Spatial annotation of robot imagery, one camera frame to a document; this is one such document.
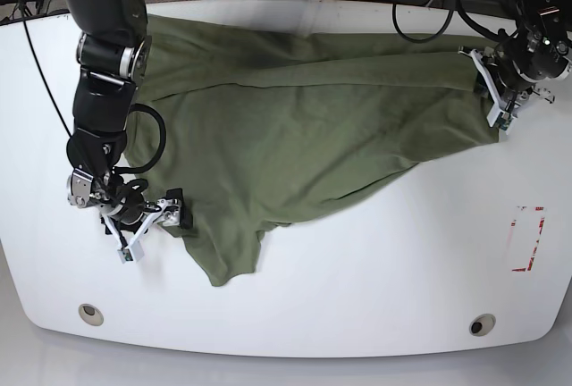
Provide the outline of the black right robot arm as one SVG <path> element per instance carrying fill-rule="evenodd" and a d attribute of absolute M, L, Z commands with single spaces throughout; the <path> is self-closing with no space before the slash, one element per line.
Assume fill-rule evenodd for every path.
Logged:
<path fill-rule="evenodd" d="M 145 202 L 144 180 L 125 182 L 125 174 L 153 168 L 166 145 L 162 117 L 136 103 L 144 79 L 152 38 L 147 33 L 144 0 L 66 0 L 81 30 L 76 60 L 80 78 L 73 105 L 73 133 L 66 153 L 73 168 L 68 200 L 78 208 L 107 208 L 113 220 L 128 228 L 151 213 Z M 120 167 L 128 142 L 126 122 L 131 113 L 151 115 L 159 127 L 156 153 L 144 165 Z"/>

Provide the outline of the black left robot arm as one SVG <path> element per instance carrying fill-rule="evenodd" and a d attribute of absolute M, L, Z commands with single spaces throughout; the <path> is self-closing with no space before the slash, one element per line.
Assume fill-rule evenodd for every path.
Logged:
<path fill-rule="evenodd" d="M 477 23 L 465 10 L 462 0 L 449 0 L 449 10 L 440 29 L 428 38 L 412 38 L 398 24 L 394 0 L 391 18 L 397 34 L 407 42 L 422 44 L 441 36 L 449 27 L 453 14 L 477 34 L 492 41 L 490 53 L 482 52 L 476 59 L 483 80 L 492 96 L 513 105 L 521 96 L 536 94 L 536 85 L 546 80 L 564 80 L 571 74 L 571 11 L 565 0 L 499 0 L 514 20 L 516 29 L 509 34 L 500 29 L 493 32 Z"/>

